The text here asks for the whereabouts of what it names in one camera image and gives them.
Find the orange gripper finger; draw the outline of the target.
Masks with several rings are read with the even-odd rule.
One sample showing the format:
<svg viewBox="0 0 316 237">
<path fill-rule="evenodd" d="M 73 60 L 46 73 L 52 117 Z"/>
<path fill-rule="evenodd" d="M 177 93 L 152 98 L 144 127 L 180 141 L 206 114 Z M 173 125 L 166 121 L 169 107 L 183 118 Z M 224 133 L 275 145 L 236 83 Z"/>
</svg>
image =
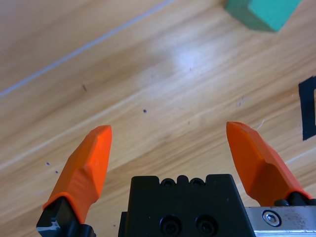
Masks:
<svg viewBox="0 0 316 237">
<path fill-rule="evenodd" d="M 43 205 L 36 230 L 43 237 L 94 237 L 85 223 L 88 211 L 102 193 L 112 143 L 109 125 L 90 131 L 68 158 Z"/>
<path fill-rule="evenodd" d="M 248 125 L 230 121 L 227 139 L 234 164 L 246 193 L 261 206 L 272 206 L 297 193 L 303 200 L 313 197 L 303 190 L 279 154 Z"/>
</svg>

